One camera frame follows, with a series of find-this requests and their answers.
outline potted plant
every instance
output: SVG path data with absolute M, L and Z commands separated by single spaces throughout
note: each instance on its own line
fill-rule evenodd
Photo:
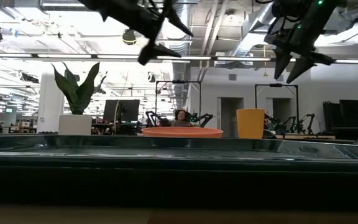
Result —
M 85 81 L 78 86 L 74 74 L 68 69 L 67 65 L 65 75 L 61 75 L 53 66 L 55 70 L 55 81 L 57 87 L 66 96 L 67 102 L 70 105 L 71 114 L 63 114 L 59 117 L 59 134 L 65 135 L 90 135 L 92 128 L 92 117 L 84 115 L 84 110 L 91 103 L 91 97 L 94 93 L 99 91 L 103 80 L 95 88 L 94 79 L 99 73 L 100 63 L 92 66 Z

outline white planter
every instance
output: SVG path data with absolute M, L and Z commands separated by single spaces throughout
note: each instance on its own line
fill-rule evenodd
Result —
M 59 117 L 59 134 L 91 135 L 92 117 L 64 114 Z

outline ceiling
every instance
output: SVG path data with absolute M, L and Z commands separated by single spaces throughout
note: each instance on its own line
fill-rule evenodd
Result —
M 76 0 L 43 0 L 41 5 L 39 2 L 39 0 L 0 1 L 0 28 L 2 28 L 3 34 L 3 40 L 0 41 L 0 53 L 138 55 L 148 41 L 146 38 L 139 37 L 135 45 L 125 44 L 122 41 L 122 34 L 127 29 L 125 25 L 111 18 L 103 22 L 98 13 L 87 11 Z M 210 55 L 234 50 L 245 38 L 243 36 L 245 19 L 247 16 L 257 13 L 261 7 L 254 0 L 178 0 L 178 2 L 184 3 L 188 7 L 187 22 L 195 36 L 191 39 L 172 40 L 175 37 L 183 37 L 183 34 L 177 28 L 164 23 L 158 42 L 167 47 L 187 43 L 189 55 L 204 54 L 202 53 L 204 45 L 207 46 L 206 48 L 211 45 Z M 217 5 L 215 16 L 211 12 L 214 4 Z M 350 0 L 347 10 L 358 10 L 358 1 Z M 211 33 L 206 36 L 210 21 L 212 21 Z M 341 46 L 357 46 L 358 34 L 354 35 L 354 32 L 357 31 L 358 26 L 341 34 L 332 35 L 329 37 L 330 39 L 321 37 L 318 43 L 328 47 L 339 41 Z M 250 55 L 273 57 L 272 47 L 263 42 L 263 33 L 249 34 L 248 38 L 252 39 Z M 343 55 L 352 55 L 352 58 L 358 57 L 358 46 L 356 49 L 351 47 L 349 50 L 338 47 L 338 44 L 336 46 L 342 50 L 328 50 L 328 54 L 332 52 L 337 58 L 341 55 L 342 57 L 346 57 Z M 0 58 L 0 105 L 20 102 L 19 111 L 26 115 L 36 114 L 40 85 L 24 81 L 22 74 L 40 80 L 43 72 L 51 69 L 50 63 L 47 60 Z M 95 62 L 67 60 L 66 63 L 74 74 L 80 76 L 81 82 Z M 62 63 L 53 62 L 53 64 L 57 66 L 59 72 L 64 72 Z M 184 66 L 198 67 L 199 64 L 184 63 Z M 256 69 L 272 68 L 274 64 L 254 63 L 252 67 Z M 102 62 L 95 83 L 106 76 L 102 85 L 105 93 L 97 93 L 94 96 L 86 113 L 102 114 L 104 101 L 116 98 L 142 100 L 141 113 L 142 110 L 154 110 L 155 83 L 149 82 L 149 75 L 155 75 L 157 80 L 169 81 L 175 78 L 177 72 L 175 69 L 176 67 L 171 62 L 149 63 L 144 67 L 136 62 Z M 216 70 L 210 70 L 206 74 L 206 80 L 213 83 L 219 83 L 220 79 L 222 82 L 226 81 L 227 72 L 222 72 L 225 76 L 223 79 L 218 78 L 214 71 Z M 258 72 L 250 77 L 260 78 L 261 75 L 264 75 L 264 69 L 258 69 Z M 189 75 L 185 78 L 189 80 L 194 77 Z M 250 78 L 240 77 L 237 80 L 236 84 L 239 84 L 242 80 L 249 82 Z M 159 113 L 169 114 L 176 107 L 184 107 L 183 102 L 179 103 L 179 98 L 182 95 L 186 96 L 185 86 L 167 84 L 164 88 L 166 90 L 162 89 L 158 96 L 159 102 L 163 99 L 163 102 L 159 103 L 157 107 Z

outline orange bowl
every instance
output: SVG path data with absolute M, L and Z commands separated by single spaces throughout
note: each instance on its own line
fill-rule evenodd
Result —
M 223 131 L 214 128 L 156 127 L 142 130 L 144 136 L 182 138 L 221 138 Z

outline yellow cup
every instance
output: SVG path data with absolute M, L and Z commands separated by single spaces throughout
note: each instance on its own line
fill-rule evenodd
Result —
M 265 110 L 237 110 L 237 130 L 239 138 L 262 139 L 264 135 Z

